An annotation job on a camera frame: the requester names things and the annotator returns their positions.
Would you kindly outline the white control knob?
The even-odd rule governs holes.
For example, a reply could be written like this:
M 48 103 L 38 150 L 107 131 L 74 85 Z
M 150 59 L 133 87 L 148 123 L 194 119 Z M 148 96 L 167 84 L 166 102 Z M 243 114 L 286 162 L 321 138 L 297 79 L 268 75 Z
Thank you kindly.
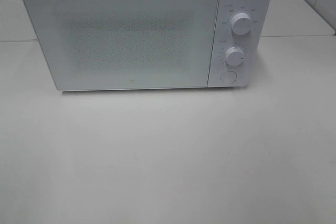
M 229 66 L 238 66 L 244 61 L 244 52 L 240 47 L 228 48 L 224 53 L 224 58 Z
M 230 18 L 230 27 L 235 35 L 245 35 L 251 31 L 253 18 L 247 11 L 234 13 Z

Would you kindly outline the round white door button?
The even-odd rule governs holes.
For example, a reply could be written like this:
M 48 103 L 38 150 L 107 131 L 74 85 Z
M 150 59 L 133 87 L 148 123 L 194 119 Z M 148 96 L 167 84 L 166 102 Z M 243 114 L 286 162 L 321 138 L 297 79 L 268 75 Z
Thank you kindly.
M 221 82 L 227 86 L 234 84 L 236 80 L 237 80 L 237 74 L 233 71 L 226 71 L 221 76 Z

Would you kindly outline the white microwave door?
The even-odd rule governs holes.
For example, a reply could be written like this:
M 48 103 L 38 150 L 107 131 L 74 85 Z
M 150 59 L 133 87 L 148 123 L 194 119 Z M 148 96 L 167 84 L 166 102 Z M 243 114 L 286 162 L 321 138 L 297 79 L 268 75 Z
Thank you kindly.
M 23 0 L 60 91 L 208 83 L 218 0 Z

